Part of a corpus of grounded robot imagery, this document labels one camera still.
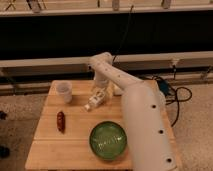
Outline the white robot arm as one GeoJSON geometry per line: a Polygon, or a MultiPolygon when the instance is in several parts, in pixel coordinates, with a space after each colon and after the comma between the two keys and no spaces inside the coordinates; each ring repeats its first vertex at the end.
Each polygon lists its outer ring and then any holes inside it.
{"type": "Polygon", "coordinates": [[[89,64],[97,87],[112,81],[123,91],[121,108],[133,171],[178,171],[161,115],[164,95],[148,82],[114,67],[112,61],[112,55],[104,52],[92,56],[89,64]]]}

